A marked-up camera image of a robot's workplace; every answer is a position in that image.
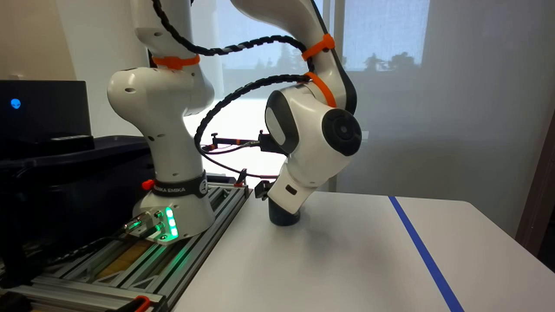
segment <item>white table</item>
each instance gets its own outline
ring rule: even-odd
[[[399,197],[454,294],[440,292],[387,195],[314,193],[274,226],[248,199],[177,312],[553,312],[555,275],[463,200]]]

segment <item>blue tape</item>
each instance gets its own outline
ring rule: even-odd
[[[437,289],[440,290],[440,294],[444,296],[447,306],[451,312],[463,312],[461,303],[458,301],[456,294],[452,292],[449,282],[445,280],[444,273],[439,270],[437,263],[433,261],[428,247],[425,245],[425,242],[419,238],[413,221],[409,219],[409,216],[404,212],[400,202],[397,200],[395,195],[388,195],[388,199],[392,200],[406,232],[411,235],[423,263],[426,264],[432,278],[435,280]]]

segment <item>orange ring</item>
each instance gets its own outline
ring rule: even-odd
[[[315,72],[307,72],[307,76],[324,93],[328,105],[336,107],[336,100],[329,86]]]
[[[191,58],[180,58],[180,56],[156,56],[152,58],[156,65],[168,67],[171,70],[180,70],[187,65],[196,65],[201,62],[199,55],[194,55]]]
[[[305,51],[302,51],[302,56],[305,60],[308,60],[315,53],[319,53],[322,50],[333,50],[333,48],[334,48],[334,39],[329,32],[326,32],[319,43],[315,43],[315,44],[308,46]]]

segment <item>black cable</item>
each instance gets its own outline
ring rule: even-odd
[[[269,84],[274,84],[274,82],[305,82],[308,81],[308,76],[305,74],[276,74],[276,76],[267,76],[267,77],[260,77],[256,81],[251,81],[251,82],[246,82],[243,86],[239,86],[237,89],[227,93],[220,102],[217,102],[208,112],[206,115],[201,119],[199,126],[196,128],[196,133],[194,133],[194,145],[197,148],[197,152],[201,152],[201,155],[204,155],[210,162],[215,162],[225,169],[230,169],[234,173],[241,173],[241,169],[236,169],[236,167],[230,167],[230,166],[225,166],[215,159],[211,159],[204,148],[201,147],[201,138],[204,134],[204,129],[208,128],[210,121],[225,107],[229,105],[232,100],[243,96],[244,93],[251,91],[251,89],[256,89],[256,88],[262,88],[262,86],[269,86]],[[276,178],[276,174],[253,174],[253,173],[248,173],[248,176],[256,176],[256,178]]]
[[[298,48],[302,51],[307,48],[302,41],[298,41],[298,39],[295,39],[291,36],[282,36],[282,34],[262,36],[262,37],[241,41],[237,44],[227,44],[223,48],[218,48],[218,46],[217,48],[204,48],[204,46],[191,43],[187,37],[178,34],[178,30],[171,25],[168,15],[163,11],[159,0],[152,0],[152,6],[154,6],[156,15],[159,17],[161,25],[171,34],[171,37],[177,43],[180,43],[182,46],[185,46],[192,53],[227,55],[227,53],[232,53],[232,51],[239,51],[239,50],[244,50],[244,48],[253,48],[256,44],[265,44],[265,43],[274,43],[274,41],[293,44],[295,48]]]

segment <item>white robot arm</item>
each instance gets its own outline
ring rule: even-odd
[[[191,3],[161,3],[171,24],[191,37]],[[149,0],[132,0],[132,10],[135,32],[158,67],[112,74],[107,96],[112,108],[147,138],[156,181],[140,200],[128,232],[149,233],[151,240],[170,244],[203,232],[213,221],[201,155],[182,121],[184,114],[204,108],[213,89],[197,65],[197,55],[166,32]]]
[[[312,0],[232,0],[244,13],[279,25],[300,39],[314,63],[310,82],[274,91],[265,107],[269,133],[288,154],[269,188],[270,219],[289,225],[302,202],[341,171],[360,145],[360,126],[352,115],[355,88],[345,74],[333,37]]]

